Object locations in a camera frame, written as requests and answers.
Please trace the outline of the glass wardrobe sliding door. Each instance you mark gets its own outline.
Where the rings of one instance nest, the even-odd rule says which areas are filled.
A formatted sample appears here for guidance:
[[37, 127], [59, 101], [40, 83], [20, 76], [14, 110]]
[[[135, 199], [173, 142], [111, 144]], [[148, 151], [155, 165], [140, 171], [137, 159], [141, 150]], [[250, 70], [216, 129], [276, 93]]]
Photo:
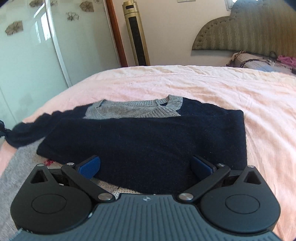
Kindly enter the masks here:
[[85, 78], [119, 66], [105, 1], [7, 1], [1, 7], [7, 128]]

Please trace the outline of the brown wooden door frame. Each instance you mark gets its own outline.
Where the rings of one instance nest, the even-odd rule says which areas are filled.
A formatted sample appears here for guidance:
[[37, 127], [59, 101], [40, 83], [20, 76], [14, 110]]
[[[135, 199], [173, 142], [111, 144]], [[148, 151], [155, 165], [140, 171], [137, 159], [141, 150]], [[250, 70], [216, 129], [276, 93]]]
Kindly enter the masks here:
[[119, 26], [118, 26], [118, 21], [117, 21], [113, 1], [106, 0], [105, 2], [106, 2], [106, 6], [107, 6], [107, 11], [108, 11], [110, 24], [111, 24], [111, 28], [112, 28], [112, 32], [113, 32], [113, 36], [114, 36], [115, 45], [117, 48], [117, 53], [118, 53], [120, 65], [121, 65], [121, 67], [127, 67], [128, 63], [127, 63], [125, 51], [123, 48], [123, 43], [122, 43], [122, 39], [121, 39], [121, 34], [120, 34]]

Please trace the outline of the pile of clothes on bed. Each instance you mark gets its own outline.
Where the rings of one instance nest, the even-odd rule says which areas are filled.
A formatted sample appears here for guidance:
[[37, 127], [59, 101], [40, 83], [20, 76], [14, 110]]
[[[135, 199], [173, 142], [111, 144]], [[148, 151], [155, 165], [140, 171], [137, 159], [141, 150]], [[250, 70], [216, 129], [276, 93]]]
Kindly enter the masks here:
[[232, 55], [227, 67], [248, 68], [264, 72], [281, 72], [295, 76], [295, 57], [277, 56], [271, 51], [268, 56], [239, 51]]

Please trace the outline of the grey navy knit sweater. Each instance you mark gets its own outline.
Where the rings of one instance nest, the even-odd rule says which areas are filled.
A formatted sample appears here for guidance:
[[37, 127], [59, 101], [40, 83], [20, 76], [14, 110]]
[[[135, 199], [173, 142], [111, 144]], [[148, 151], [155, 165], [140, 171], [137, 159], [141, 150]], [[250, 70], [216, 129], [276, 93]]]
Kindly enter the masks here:
[[233, 170], [247, 165], [243, 112], [170, 95], [101, 100], [43, 114], [6, 134], [16, 153], [1, 175], [1, 239], [15, 232], [10, 205], [37, 163], [79, 164], [96, 155], [95, 177], [111, 192], [177, 194], [201, 180], [199, 156]]

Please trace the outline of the green upholstered headboard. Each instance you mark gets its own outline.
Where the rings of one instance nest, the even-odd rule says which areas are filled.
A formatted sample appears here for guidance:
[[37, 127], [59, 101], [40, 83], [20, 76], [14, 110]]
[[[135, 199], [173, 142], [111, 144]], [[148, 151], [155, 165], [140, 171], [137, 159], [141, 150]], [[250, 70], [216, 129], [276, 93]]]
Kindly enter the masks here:
[[229, 16], [201, 28], [192, 49], [294, 57], [295, 9], [286, 1], [237, 1]]

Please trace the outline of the gold tower fan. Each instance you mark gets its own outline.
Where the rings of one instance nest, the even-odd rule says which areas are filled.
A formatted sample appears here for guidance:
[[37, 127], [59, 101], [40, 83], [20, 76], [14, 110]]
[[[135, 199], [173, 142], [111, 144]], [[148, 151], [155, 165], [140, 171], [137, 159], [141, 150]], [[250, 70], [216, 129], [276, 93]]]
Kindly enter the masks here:
[[136, 66], [150, 66], [149, 54], [136, 1], [125, 1], [122, 4], [127, 31]]

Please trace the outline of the pink bed sheet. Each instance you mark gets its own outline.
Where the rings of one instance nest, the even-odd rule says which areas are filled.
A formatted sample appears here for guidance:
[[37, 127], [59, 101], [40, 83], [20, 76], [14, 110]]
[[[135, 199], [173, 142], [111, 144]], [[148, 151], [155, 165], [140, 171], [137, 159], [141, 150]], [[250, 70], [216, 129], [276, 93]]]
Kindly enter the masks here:
[[[293, 76], [179, 65], [108, 70], [61, 92], [22, 123], [101, 100], [142, 101], [170, 95], [242, 111], [246, 167], [230, 169], [222, 184], [195, 202], [177, 200], [185, 190], [111, 192], [94, 175], [91, 181], [115, 196], [115, 201], [95, 201], [70, 184], [61, 172], [65, 164], [37, 163], [10, 205], [15, 232], [1, 240], [294, 240]], [[6, 141], [10, 131], [1, 126], [5, 138], [1, 175], [16, 153]]]

